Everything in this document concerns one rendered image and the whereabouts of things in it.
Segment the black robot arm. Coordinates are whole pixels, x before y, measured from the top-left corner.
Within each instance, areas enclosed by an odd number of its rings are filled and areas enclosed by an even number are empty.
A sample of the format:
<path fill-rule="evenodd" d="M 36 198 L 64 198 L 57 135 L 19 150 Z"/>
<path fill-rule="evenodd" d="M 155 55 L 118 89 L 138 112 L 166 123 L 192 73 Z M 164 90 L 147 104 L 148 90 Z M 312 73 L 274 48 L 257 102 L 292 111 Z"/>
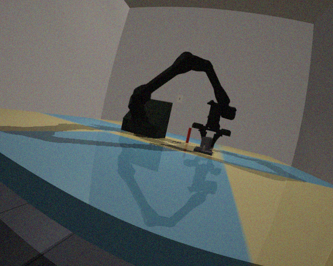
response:
<path fill-rule="evenodd" d="M 191 70 L 203 71 L 214 89 L 215 97 L 218 103 L 211 100 L 207 104 L 211 105 L 209 114 L 221 116 L 222 118 L 233 120 L 235 118 L 236 108 L 229 106 L 230 99 L 215 73 L 213 65 L 209 60 L 192 55 L 191 52 L 183 52 L 168 69 L 161 72 L 153 80 L 145 85 L 134 89 L 130 97 L 128 108 L 133 119 L 143 119 L 146 109 L 145 103 L 150 100 L 151 93 L 159 87 L 170 81 L 178 74 L 187 73 Z"/>

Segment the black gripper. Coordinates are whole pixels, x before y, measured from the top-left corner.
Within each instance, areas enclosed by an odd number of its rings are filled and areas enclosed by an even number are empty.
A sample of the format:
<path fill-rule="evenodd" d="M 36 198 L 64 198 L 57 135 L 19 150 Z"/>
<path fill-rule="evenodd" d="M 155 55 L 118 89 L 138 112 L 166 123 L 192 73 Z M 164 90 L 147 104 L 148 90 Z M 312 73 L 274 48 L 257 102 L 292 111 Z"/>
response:
<path fill-rule="evenodd" d="M 194 122 L 192 127 L 196 128 L 196 129 L 198 129 L 198 131 L 200 131 L 201 139 L 202 139 L 202 137 L 206 136 L 206 134 L 207 134 L 206 130 L 216 132 L 216 134 L 214 134 L 214 137 L 213 137 L 213 140 L 211 143 L 211 147 L 213 147 L 213 145 L 216 143 L 216 141 L 218 140 L 219 137 L 221 137 L 222 135 L 230 137 L 230 134 L 231 134 L 230 130 L 218 129 L 219 121 L 220 121 L 220 116 L 209 114 L 208 122 L 207 122 L 206 126 L 203 126 L 203 124 Z"/>

